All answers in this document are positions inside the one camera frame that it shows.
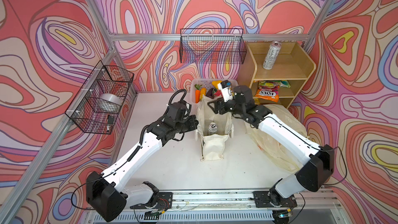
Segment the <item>leaf print canvas tote bag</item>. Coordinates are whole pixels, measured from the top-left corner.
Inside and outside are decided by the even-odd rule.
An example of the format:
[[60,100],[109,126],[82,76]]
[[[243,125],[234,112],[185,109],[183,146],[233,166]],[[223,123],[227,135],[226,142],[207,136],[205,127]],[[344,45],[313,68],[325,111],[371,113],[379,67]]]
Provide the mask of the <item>leaf print canvas tote bag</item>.
[[196,118],[199,121],[195,130],[195,140],[200,143],[200,160],[215,161],[224,158],[226,142],[234,135],[232,114],[216,114],[208,103],[209,97],[203,97],[197,104]]

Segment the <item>cream plastic grocery bag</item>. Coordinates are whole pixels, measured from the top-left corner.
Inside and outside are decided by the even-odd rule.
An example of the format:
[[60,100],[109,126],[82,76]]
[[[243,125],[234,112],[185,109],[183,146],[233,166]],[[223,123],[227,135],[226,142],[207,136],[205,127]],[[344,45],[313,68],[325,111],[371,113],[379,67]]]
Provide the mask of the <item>cream plastic grocery bag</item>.
[[302,139],[307,138],[307,130],[285,107],[278,104],[266,104],[269,110],[274,114],[273,117],[265,119],[265,123],[257,129],[250,124],[245,123],[246,133],[262,150],[262,152],[276,166],[290,173],[297,172],[303,165],[297,159],[296,152],[297,139],[287,128],[296,132],[296,135]]

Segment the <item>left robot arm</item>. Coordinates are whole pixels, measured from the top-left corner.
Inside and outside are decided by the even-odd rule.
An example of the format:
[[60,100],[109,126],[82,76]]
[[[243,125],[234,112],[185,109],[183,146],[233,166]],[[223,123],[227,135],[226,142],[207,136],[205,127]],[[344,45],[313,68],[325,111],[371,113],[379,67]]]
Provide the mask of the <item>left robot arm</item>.
[[89,174],[84,184],[86,201],[106,222],[116,219],[126,207],[143,205],[160,209],[167,206],[152,183],[145,181],[131,190],[126,189],[126,184],[149,157],[168,141],[174,141],[177,134],[197,129],[199,122],[190,113],[191,105],[185,100],[170,103],[163,116],[144,126],[138,143],[121,159],[102,173]]

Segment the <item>orange Fox's candy bag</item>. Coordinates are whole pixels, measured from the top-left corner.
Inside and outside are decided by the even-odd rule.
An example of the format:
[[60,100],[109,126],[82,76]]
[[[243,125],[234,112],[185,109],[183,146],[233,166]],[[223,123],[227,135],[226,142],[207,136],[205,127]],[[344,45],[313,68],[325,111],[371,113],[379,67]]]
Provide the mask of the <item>orange Fox's candy bag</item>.
[[279,100],[279,86],[258,86],[255,97],[269,100],[273,102],[278,102]]

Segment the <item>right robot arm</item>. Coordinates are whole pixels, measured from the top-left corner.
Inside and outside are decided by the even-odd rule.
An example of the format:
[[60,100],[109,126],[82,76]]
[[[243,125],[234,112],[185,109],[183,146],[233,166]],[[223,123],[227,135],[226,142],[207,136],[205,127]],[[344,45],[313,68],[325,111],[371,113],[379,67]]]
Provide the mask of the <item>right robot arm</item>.
[[334,172],[335,148],[310,141],[285,124],[265,105],[255,104],[248,86],[231,86],[228,80],[217,84],[221,97],[208,103],[211,110],[220,115],[238,115],[239,119],[282,144],[302,164],[301,169],[280,179],[269,189],[269,203],[279,207],[284,199],[294,194],[306,190],[318,191]]

